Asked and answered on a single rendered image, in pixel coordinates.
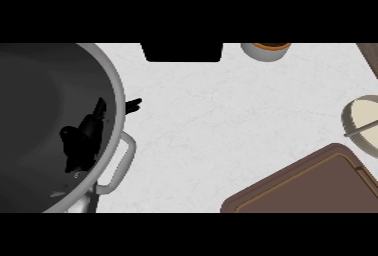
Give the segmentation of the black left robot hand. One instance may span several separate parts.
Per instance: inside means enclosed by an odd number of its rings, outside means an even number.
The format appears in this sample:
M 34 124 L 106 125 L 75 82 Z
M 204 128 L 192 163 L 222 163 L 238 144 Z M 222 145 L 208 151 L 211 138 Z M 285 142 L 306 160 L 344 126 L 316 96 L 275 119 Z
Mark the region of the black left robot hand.
M 89 171 L 96 164 L 102 145 L 105 114 L 106 102 L 99 99 L 93 113 L 84 117 L 80 125 L 77 127 L 65 126 L 61 129 L 67 173 Z

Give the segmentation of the black appliance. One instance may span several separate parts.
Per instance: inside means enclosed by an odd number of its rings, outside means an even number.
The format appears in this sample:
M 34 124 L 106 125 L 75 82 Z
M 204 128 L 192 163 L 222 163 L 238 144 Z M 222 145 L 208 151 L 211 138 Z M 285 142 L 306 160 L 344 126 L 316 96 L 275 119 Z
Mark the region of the black appliance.
M 142 43 L 149 62 L 219 62 L 222 43 Z

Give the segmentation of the brown wooden tray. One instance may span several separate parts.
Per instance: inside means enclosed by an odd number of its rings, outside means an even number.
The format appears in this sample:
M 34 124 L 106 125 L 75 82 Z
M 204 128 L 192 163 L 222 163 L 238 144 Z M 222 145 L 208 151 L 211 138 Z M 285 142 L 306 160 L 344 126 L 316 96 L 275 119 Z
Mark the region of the brown wooden tray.
M 378 213 L 378 181 L 332 143 L 223 202 L 222 213 Z

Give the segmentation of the brown wooden object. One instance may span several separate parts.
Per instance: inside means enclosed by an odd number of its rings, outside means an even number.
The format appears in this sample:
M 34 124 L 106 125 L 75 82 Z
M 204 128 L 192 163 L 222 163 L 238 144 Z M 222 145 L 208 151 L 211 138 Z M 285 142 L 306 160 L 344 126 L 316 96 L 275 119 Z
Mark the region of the brown wooden object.
M 357 43 L 359 50 L 378 78 L 378 43 Z

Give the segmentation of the large grey metal pot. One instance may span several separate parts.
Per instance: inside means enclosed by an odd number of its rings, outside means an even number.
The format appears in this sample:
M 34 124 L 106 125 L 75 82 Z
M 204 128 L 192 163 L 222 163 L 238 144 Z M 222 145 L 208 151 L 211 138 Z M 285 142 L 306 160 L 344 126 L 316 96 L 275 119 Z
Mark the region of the large grey metal pot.
M 102 145 L 89 171 L 65 172 L 59 136 L 106 102 Z M 0 213 L 93 213 L 136 153 L 124 132 L 129 101 L 114 64 L 93 43 L 0 43 Z

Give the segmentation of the grey cup with orange rim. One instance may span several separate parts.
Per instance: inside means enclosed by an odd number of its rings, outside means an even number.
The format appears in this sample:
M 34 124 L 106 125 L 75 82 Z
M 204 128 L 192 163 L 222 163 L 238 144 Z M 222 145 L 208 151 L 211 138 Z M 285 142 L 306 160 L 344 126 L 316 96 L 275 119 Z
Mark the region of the grey cup with orange rim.
M 275 62 L 287 54 L 290 43 L 242 43 L 241 48 L 245 54 L 261 62 Z

